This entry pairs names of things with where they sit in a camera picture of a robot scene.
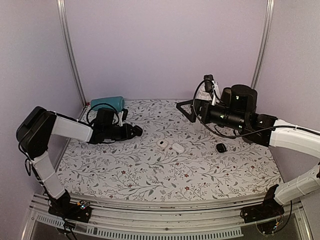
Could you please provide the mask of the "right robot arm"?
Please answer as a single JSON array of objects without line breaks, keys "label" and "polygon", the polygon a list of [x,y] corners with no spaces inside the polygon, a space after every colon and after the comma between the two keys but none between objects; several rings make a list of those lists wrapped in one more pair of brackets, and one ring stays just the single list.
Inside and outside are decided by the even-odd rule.
[{"label": "right robot arm", "polygon": [[[218,102],[193,98],[177,103],[177,109],[194,123],[199,120],[228,127],[239,132],[239,137],[265,147],[291,149],[319,158],[320,133],[290,124],[275,116],[257,114],[256,90],[247,85],[226,87],[222,95],[216,94],[211,83],[205,81],[205,91]],[[261,204],[242,209],[244,218],[261,216],[269,218],[284,213],[283,205],[320,188],[320,166],[316,164],[306,173],[293,180],[270,187]]]}]

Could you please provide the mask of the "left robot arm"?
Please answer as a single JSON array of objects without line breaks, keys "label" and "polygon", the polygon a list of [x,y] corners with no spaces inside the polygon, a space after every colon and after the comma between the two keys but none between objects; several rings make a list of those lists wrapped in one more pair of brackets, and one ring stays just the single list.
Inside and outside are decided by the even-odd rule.
[{"label": "left robot arm", "polygon": [[95,118],[85,122],[36,106],[16,131],[18,149],[26,156],[25,168],[34,174],[51,202],[51,208],[63,217],[70,217],[83,204],[72,204],[68,191],[62,186],[49,157],[52,136],[75,139],[91,145],[120,142],[140,137],[141,127],[125,123],[128,111],[118,112],[103,103]]}]

